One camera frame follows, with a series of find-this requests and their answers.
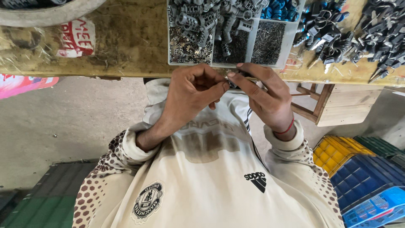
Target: adidas logo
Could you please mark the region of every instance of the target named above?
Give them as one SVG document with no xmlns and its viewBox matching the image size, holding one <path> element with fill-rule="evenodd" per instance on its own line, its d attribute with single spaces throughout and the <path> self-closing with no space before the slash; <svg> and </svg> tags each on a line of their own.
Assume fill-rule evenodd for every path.
<svg viewBox="0 0 405 228">
<path fill-rule="evenodd" d="M 262 172 L 253 172 L 244 176 L 247 181 L 251 181 L 262 193 L 266 190 L 266 178 Z"/>
</svg>

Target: green plastic crate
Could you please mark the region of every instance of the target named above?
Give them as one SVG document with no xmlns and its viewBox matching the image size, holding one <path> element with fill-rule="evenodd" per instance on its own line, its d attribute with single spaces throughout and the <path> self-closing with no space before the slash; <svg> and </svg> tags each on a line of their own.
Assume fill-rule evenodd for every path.
<svg viewBox="0 0 405 228">
<path fill-rule="evenodd" d="M 390 159 L 395 155 L 405 155 L 404 151 L 398 149 L 381 138 L 356 136 L 354 137 L 354 140 L 367 147 L 378 156 L 387 159 Z"/>
<path fill-rule="evenodd" d="M 71 228 L 76 197 L 24 198 L 0 228 Z"/>
<path fill-rule="evenodd" d="M 50 167 L 0 228 L 71 228 L 77 193 L 96 163 Z"/>
</svg>

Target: manchester united crest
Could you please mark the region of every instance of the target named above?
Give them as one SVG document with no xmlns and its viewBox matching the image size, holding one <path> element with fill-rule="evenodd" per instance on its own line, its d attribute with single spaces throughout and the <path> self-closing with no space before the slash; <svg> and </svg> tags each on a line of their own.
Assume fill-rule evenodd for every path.
<svg viewBox="0 0 405 228">
<path fill-rule="evenodd" d="M 162 196 L 162 184 L 159 182 L 152 183 L 139 193 L 132 213 L 134 213 L 138 219 L 144 219 L 146 221 L 148 215 L 157 211 L 161 204 Z"/>
</svg>

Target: person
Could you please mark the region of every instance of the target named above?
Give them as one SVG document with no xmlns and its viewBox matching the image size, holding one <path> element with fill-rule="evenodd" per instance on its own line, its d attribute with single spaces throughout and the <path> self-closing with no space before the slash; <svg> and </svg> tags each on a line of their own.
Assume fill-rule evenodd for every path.
<svg viewBox="0 0 405 228">
<path fill-rule="evenodd" d="M 314 165 L 288 86 L 239 63 L 229 82 L 206 64 L 145 84 L 143 121 L 109 144 L 85 178 L 73 228 L 344 227 L 327 172 Z M 272 149 L 250 136 L 255 112 Z"/>
</svg>

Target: fingernail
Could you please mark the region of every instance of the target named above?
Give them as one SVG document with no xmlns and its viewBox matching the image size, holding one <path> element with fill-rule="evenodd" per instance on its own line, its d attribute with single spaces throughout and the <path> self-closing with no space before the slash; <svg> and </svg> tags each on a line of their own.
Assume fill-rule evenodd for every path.
<svg viewBox="0 0 405 228">
<path fill-rule="evenodd" d="M 229 89 L 229 83 L 228 82 L 225 82 L 222 86 L 224 87 L 225 91 L 227 91 Z"/>
<path fill-rule="evenodd" d="M 228 77 L 233 77 L 233 76 L 235 76 L 235 74 L 236 74 L 235 72 L 229 72 Z"/>
</svg>

